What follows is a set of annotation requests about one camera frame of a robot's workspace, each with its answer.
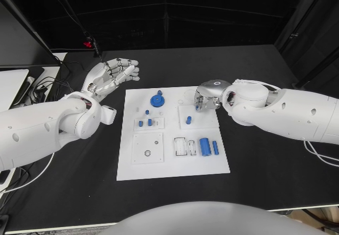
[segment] black table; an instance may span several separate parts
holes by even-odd
[[[6,206],[7,231],[118,222],[189,201],[234,202],[266,210],[339,204],[339,169],[309,154],[302,141],[238,125],[222,108],[217,114],[231,174],[117,182],[126,89],[198,86],[211,79],[260,80],[284,88],[296,82],[271,45],[111,51],[104,60],[118,57],[139,60],[142,80],[126,82],[101,103],[117,109],[114,124],[101,124],[91,138],[56,152],[45,174]],[[81,62],[87,69],[100,62],[92,52],[69,53],[65,61]],[[79,90],[87,72],[78,64],[68,66],[69,83]],[[338,155],[336,145],[315,147]],[[33,176],[48,161],[35,164]]]

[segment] white cable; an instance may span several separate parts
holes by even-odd
[[[336,164],[328,162],[326,160],[323,160],[323,158],[329,158],[329,159],[336,160],[336,161],[339,161],[339,159],[332,158],[332,157],[328,157],[328,156],[325,156],[325,155],[320,155],[320,154],[316,152],[316,149],[315,149],[312,143],[310,143],[309,141],[307,141],[307,143],[309,143],[310,148],[313,149],[313,152],[309,150],[307,145],[306,145],[306,141],[305,141],[306,150],[307,150],[312,154],[315,154],[315,155],[318,156],[318,158],[319,158],[326,164],[339,167],[339,165],[336,165]]]
[[[248,82],[248,83],[255,83],[255,84],[267,85],[267,86],[273,87],[276,90],[281,90],[281,88],[279,88],[277,86],[274,86],[274,85],[271,85],[271,84],[268,84],[266,82],[261,82],[261,81],[237,79],[234,83],[237,84],[237,83],[241,83],[241,82]]]
[[[49,164],[51,164],[51,162],[52,162],[54,156],[55,156],[55,153],[52,154],[52,157],[51,157],[51,159],[49,159],[48,165],[46,165],[46,167],[45,167],[43,171],[39,173],[39,175],[38,175],[25,185],[22,185],[20,187],[13,188],[12,190],[7,190],[7,191],[4,191],[4,192],[0,192],[0,195],[4,194],[4,193],[7,193],[7,192],[12,192],[12,191],[15,191],[15,190],[17,190],[17,189],[20,189],[20,188],[23,188],[25,186],[28,186],[28,185],[39,178],[39,176],[43,174],[43,172],[45,172],[45,170],[46,170],[46,168],[48,168],[48,166],[49,166]]]

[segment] battery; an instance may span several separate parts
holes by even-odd
[[[218,150],[218,145],[217,145],[217,141],[212,141],[214,144],[214,154],[219,155],[219,150]]]
[[[208,138],[202,138],[199,142],[201,142],[202,155],[209,156],[212,153],[211,153]]]

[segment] computer monitor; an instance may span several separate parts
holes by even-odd
[[[0,68],[59,66],[17,13],[13,4],[0,0]]]

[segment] white robotic arm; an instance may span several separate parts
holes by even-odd
[[[90,138],[101,122],[113,123],[117,111],[100,102],[124,81],[139,81],[136,65],[127,59],[98,63],[81,92],[0,113],[0,171],[38,161],[71,141]]]
[[[196,110],[218,109],[222,103],[234,121],[255,125],[287,138],[339,144],[338,99],[306,91],[270,91],[258,81],[222,80],[202,83],[195,95]]]

